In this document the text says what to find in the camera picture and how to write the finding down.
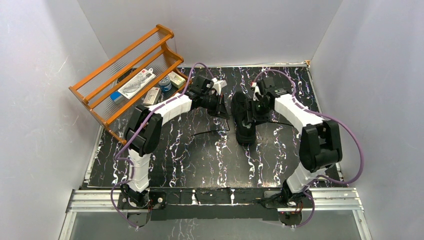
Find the black mesh shoe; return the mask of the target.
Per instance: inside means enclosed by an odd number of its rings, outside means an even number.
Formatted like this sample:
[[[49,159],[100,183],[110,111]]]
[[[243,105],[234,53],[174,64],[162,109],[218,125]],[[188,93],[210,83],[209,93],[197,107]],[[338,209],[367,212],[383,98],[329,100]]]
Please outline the black mesh shoe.
[[[235,123],[237,142],[242,146],[254,144],[256,141],[256,125],[247,122],[247,95],[237,91],[231,98],[230,110]]]

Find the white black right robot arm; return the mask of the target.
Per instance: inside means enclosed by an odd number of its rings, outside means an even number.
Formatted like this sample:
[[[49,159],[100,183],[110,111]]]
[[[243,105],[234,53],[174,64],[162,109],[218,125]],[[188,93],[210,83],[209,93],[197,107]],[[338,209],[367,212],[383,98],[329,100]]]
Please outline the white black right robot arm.
[[[307,185],[323,175],[326,169],[342,159],[339,125],[309,113],[292,94],[278,87],[271,77],[252,84],[254,97],[247,98],[241,119],[238,141],[253,143],[253,132],[257,125],[270,119],[270,112],[284,116],[300,134],[299,164],[282,184],[281,192],[270,197],[272,201],[295,207],[304,198]]]

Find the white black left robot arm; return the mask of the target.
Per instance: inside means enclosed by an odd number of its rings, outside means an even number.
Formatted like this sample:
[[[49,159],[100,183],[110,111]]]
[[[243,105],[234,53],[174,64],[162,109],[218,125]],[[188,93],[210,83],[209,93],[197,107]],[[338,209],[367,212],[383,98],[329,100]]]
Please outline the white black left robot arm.
[[[170,120],[197,108],[212,117],[229,119],[222,89],[225,80],[195,78],[184,93],[149,107],[137,106],[128,122],[125,139],[129,153],[129,178],[120,189],[130,205],[144,208],[149,198],[149,165],[152,152],[159,145],[162,126]]]

